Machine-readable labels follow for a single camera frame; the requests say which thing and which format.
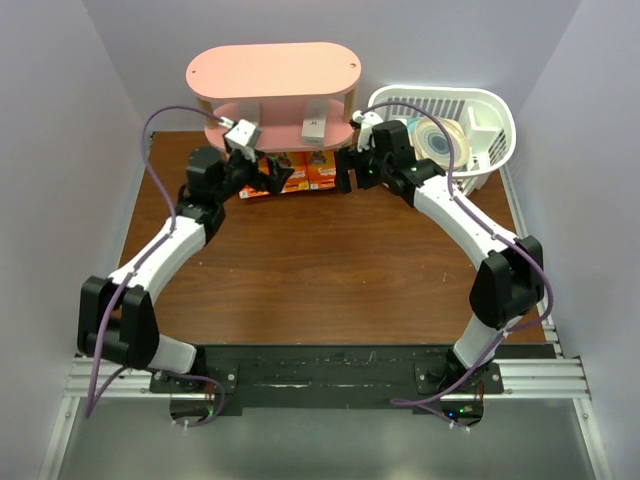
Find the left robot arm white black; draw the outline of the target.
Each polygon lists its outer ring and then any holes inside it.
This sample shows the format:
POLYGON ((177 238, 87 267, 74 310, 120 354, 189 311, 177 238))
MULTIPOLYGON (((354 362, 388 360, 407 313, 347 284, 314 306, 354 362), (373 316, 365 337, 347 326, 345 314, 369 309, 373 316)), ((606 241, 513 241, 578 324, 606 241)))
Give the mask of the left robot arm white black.
POLYGON ((171 371, 183 391, 200 390, 207 368, 196 361, 197 347, 160 333, 155 302, 185 262, 219 231, 225 201, 245 187, 277 195, 293 172, 274 157, 251 161, 238 149, 227 158, 213 147, 194 150, 186 181, 154 239, 108 277, 92 276, 82 285, 79 351, 126 368, 171 371))

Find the grey white razor box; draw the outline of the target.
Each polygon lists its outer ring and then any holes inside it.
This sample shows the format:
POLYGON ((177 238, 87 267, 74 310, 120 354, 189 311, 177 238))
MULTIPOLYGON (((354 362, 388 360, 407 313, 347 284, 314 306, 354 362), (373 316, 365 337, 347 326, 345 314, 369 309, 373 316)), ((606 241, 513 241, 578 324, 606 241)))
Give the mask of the grey white razor box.
POLYGON ((322 146, 325 140, 329 103, 326 99, 309 99, 301 128, 301 143, 322 146))

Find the orange Gillette razor box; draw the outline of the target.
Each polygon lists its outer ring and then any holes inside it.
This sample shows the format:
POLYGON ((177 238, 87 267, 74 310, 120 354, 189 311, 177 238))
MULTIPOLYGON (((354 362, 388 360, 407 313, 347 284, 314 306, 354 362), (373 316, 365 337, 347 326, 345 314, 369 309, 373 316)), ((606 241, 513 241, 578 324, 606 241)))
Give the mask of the orange Gillette razor box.
POLYGON ((311 190, 328 190, 335 187, 336 163, 333 150, 307 152, 305 162, 311 190))
POLYGON ((283 193, 293 193, 309 189, 304 152, 280 152, 274 153, 272 157, 281 167, 292 168, 294 170, 282 189, 283 193))
MULTIPOLYGON (((257 166, 258 169, 261 173, 264 173, 265 175, 269 174, 269 162, 268 159, 266 157, 262 157, 261 159, 258 160, 257 162, 257 166)), ((257 190, 253 187, 251 187, 250 185, 246 185, 240 192, 239 192, 239 198, 240 199, 251 199, 251 198, 258 198, 258 197, 264 197, 264 196, 268 196, 269 192, 266 190, 257 190)))

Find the white Harry's razor box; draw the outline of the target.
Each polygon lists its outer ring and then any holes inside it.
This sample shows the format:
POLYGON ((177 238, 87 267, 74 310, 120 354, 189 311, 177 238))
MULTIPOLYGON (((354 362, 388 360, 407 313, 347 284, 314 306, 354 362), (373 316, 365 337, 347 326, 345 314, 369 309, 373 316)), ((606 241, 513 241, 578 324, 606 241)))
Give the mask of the white Harry's razor box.
POLYGON ((261 105, 258 101, 242 101, 238 103, 240 118, 252 124, 260 124, 261 105))

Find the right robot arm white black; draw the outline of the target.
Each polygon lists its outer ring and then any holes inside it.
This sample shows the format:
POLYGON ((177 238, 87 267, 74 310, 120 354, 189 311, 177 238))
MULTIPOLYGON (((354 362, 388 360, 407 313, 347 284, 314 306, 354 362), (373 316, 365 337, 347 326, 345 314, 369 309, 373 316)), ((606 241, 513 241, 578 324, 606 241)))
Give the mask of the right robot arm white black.
POLYGON ((339 190, 385 186, 433 220, 476 270, 469 294, 472 317, 447 353, 442 381, 456 392, 469 392, 481 380, 479 367, 493 358, 504 337, 525 328, 523 317, 549 292, 542 246, 533 236, 519 238, 493 222, 454 188, 441 166, 418 159, 402 122, 356 112, 350 123, 358 140, 335 155, 339 190))

